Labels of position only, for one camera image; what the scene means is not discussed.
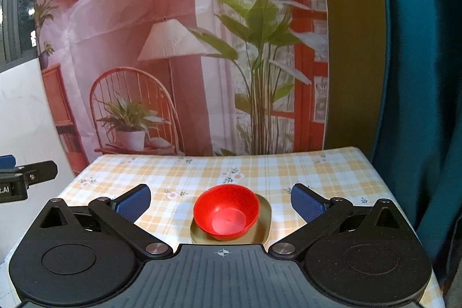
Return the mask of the white marble panel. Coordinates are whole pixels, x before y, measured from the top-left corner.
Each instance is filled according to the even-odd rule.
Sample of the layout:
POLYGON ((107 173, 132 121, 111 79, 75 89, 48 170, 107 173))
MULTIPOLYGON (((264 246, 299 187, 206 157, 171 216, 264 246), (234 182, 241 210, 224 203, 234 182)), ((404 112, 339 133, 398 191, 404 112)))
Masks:
POLYGON ((54 161, 56 179, 28 189, 28 199, 1 204, 1 258, 15 247, 50 198, 74 180, 49 109, 37 59, 1 72, 1 154, 18 165, 54 161))

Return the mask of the teal curtain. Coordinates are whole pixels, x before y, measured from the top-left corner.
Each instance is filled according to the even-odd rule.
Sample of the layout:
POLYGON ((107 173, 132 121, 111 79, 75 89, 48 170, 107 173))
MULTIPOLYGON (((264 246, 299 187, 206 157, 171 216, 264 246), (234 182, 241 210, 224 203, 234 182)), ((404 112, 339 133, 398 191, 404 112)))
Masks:
POLYGON ((461 258, 461 0, 385 0, 385 9, 372 163, 445 282, 461 258))

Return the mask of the red bowl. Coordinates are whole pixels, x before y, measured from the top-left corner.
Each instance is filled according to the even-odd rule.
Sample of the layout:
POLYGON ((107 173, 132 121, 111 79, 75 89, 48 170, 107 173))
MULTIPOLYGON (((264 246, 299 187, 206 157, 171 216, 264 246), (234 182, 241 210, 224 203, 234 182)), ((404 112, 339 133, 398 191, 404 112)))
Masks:
POLYGON ((244 236, 257 222, 259 213, 257 195, 238 184, 208 189, 197 198, 193 207, 196 225, 219 241, 244 236))

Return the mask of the printed room scene backdrop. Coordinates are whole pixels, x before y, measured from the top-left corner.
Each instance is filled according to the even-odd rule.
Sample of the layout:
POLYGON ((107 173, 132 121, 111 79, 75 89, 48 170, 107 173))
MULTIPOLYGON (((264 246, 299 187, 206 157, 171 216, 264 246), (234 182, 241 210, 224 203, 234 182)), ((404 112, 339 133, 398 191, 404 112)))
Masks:
POLYGON ((323 147, 327 0, 34 0, 33 15, 75 173, 104 154, 323 147))

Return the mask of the yellow plaid floral tablecloth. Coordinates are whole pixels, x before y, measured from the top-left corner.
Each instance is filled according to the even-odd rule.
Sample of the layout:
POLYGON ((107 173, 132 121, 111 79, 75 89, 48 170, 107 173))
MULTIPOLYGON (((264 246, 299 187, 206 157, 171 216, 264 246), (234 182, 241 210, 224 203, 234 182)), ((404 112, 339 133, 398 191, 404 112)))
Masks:
POLYGON ((431 263, 357 148, 273 156, 104 155, 49 200, 9 264, 24 307, 442 307, 431 263), (306 223, 301 183, 330 201, 306 223), (146 184, 131 223, 111 202, 146 184), (193 207, 242 185, 268 200, 262 244, 194 244, 193 207))

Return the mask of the large green square plate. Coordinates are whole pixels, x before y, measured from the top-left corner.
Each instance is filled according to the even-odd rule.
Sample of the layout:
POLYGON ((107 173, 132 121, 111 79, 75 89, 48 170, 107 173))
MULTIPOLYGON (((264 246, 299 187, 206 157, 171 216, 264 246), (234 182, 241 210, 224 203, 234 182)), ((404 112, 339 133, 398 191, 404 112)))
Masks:
POLYGON ((260 204, 260 213, 256 223, 252 228, 242 237, 220 241, 210 235, 203 232, 196 224, 192 221, 190 225, 190 237, 194 244, 200 245, 218 245, 218 244, 231 244, 231 245, 243 245, 243 244, 262 244, 264 245, 269 238, 271 223, 272 223, 272 208, 268 200, 262 197, 260 194, 256 195, 260 204))

